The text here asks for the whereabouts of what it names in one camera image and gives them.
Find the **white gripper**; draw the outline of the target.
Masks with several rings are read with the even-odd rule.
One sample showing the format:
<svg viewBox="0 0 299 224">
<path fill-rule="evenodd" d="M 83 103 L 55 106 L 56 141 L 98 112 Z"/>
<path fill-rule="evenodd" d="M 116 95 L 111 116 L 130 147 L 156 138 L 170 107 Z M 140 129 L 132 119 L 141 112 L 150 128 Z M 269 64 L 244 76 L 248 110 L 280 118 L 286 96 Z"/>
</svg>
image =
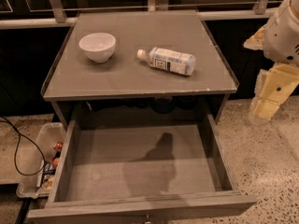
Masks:
<svg viewBox="0 0 299 224">
<path fill-rule="evenodd" d="M 269 70 L 260 70 L 249 108 L 249 121 L 264 124 L 299 85 L 299 0 L 284 0 L 243 47 L 263 50 L 266 58 L 278 62 Z"/>
</svg>

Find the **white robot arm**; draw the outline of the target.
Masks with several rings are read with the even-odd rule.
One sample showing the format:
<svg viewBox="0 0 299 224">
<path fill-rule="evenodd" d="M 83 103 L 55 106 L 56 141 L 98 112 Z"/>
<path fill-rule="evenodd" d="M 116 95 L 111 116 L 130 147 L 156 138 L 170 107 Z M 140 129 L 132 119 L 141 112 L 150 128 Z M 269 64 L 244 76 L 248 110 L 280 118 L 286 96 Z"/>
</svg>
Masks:
<svg viewBox="0 0 299 224">
<path fill-rule="evenodd" d="M 266 123 L 299 85 L 299 0 L 283 0 L 244 47 L 261 50 L 274 62 L 268 71 L 260 70 L 249 109 L 252 123 Z"/>
</svg>

